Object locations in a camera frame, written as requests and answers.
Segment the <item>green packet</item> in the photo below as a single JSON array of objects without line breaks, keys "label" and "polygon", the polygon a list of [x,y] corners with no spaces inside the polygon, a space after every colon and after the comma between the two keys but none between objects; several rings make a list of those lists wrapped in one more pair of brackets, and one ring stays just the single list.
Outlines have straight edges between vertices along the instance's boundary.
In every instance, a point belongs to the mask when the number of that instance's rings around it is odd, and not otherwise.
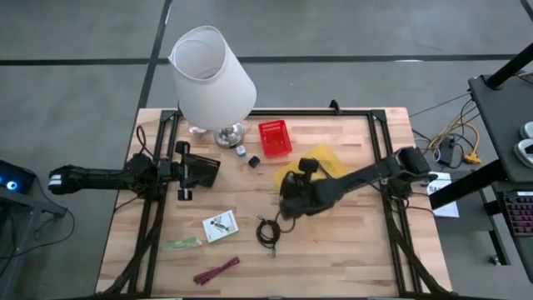
[{"label": "green packet", "polygon": [[162,246],[163,251],[176,251],[187,248],[198,247],[202,245],[202,241],[198,237],[190,237],[177,242],[168,242]]}]

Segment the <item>yellow cable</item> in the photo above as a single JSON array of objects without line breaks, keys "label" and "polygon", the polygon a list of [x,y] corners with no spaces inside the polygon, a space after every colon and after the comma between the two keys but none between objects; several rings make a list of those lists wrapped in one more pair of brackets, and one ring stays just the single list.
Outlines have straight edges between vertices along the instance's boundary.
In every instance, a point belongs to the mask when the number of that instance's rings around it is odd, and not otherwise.
[{"label": "yellow cable", "polygon": [[476,143],[474,144],[472,152],[470,152],[469,154],[465,154],[465,156],[463,157],[463,160],[465,161],[465,163],[471,163],[471,164],[481,163],[481,160],[477,157],[477,148],[479,147],[479,144],[480,144],[480,133],[477,130],[477,128],[474,127],[474,125],[471,125],[470,123],[461,123],[461,119],[464,118],[468,113],[472,112],[474,109],[476,109],[476,107],[472,107],[468,111],[464,112],[461,116],[454,118],[454,120],[451,121],[451,123],[448,126],[446,126],[446,128],[442,129],[441,132],[430,141],[428,148],[433,149],[435,147],[438,147],[438,145],[442,142],[442,140],[445,137],[447,137],[453,130],[456,130],[457,128],[461,126],[467,126],[470,129],[472,129],[474,133],[476,134]]},{"label": "yellow cable", "polygon": [[[467,114],[472,112],[474,109],[476,109],[476,107],[473,107],[473,108],[469,109],[468,111],[464,112],[462,117],[464,118]],[[444,139],[444,137],[448,136],[448,134],[452,130],[458,128],[460,125],[461,125],[461,117],[456,117],[453,121],[451,121],[451,123],[448,126],[446,126],[446,128],[442,129],[442,131],[439,134],[437,134],[436,137],[434,137],[431,140],[430,144],[428,145],[428,148],[429,149],[434,148],[436,146],[435,142],[437,140],[439,141],[437,144],[440,144],[442,142],[442,140]]]}]

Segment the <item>chrome lamp base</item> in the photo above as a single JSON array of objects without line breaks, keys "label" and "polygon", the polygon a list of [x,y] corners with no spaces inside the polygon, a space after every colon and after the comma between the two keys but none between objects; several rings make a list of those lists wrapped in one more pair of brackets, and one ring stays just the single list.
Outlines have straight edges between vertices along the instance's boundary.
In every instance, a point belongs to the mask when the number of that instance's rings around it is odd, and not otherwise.
[{"label": "chrome lamp base", "polygon": [[215,131],[215,142],[217,145],[231,149],[239,146],[244,141],[244,128],[242,124],[237,123],[229,128]]}]

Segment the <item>white lampshade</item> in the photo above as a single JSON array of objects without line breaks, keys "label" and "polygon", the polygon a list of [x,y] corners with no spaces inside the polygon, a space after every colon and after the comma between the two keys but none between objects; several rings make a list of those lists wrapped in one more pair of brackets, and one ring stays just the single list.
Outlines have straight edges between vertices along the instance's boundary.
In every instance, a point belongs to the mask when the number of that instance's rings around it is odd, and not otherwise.
[{"label": "white lampshade", "polygon": [[192,29],[174,45],[177,101],[183,116],[204,129],[229,128],[247,117],[256,103],[252,80],[218,29]]}]

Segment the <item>small cube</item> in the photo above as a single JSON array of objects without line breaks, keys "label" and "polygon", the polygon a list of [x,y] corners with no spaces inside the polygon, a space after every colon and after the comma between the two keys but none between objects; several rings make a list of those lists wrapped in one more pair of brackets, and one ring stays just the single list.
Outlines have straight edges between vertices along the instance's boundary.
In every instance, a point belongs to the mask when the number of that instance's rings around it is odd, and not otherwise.
[{"label": "small cube", "polygon": [[254,156],[254,157],[250,158],[250,160],[248,161],[248,164],[250,165],[250,167],[255,168],[255,167],[257,167],[257,165],[259,164],[260,161],[261,160],[259,159],[259,157]]},{"label": "small cube", "polygon": [[237,150],[237,155],[240,158],[244,158],[247,155],[247,149],[244,148],[244,146],[239,146],[236,148],[236,150]]}]

